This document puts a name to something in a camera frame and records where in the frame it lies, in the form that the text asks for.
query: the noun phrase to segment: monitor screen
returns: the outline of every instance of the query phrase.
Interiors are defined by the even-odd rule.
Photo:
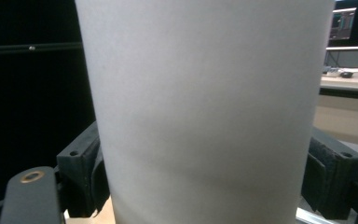
[[[358,49],[358,1],[336,2],[327,49]]]

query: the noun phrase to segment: screw hole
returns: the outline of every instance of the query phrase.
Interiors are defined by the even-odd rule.
[[[79,154],[79,153],[76,151],[71,151],[71,153],[69,153],[69,155],[71,155],[71,156],[77,156],[77,154]]]
[[[348,158],[352,157],[352,154],[348,153],[348,152],[341,152],[341,155],[343,155],[344,157],[348,157]]]
[[[27,184],[27,183],[34,182],[34,181],[42,178],[43,175],[45,175],[45,173],[43,173],[41,171],[33,171],[33,172],[28,173],[25,176],[23,176],[21,179],[21,183]]]

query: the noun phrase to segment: desk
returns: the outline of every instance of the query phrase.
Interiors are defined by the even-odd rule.
[[[314,126],[358,144],[358,73],[353,78],[322,77]]]

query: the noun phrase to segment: dark wall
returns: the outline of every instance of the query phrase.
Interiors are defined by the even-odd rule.
[[[358,68],[358,50],[353,51],[331,51],[331,55],[337,60],[340,67]],[[329,59],[329,66],[337,66],[333,59]]]
[[[95,120],[80,41],[73,1],[0,0],[0,200]]]

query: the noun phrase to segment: paper surface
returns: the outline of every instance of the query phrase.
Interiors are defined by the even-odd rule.
[[[295,222],[334,1],[76,5],[118,224]]]

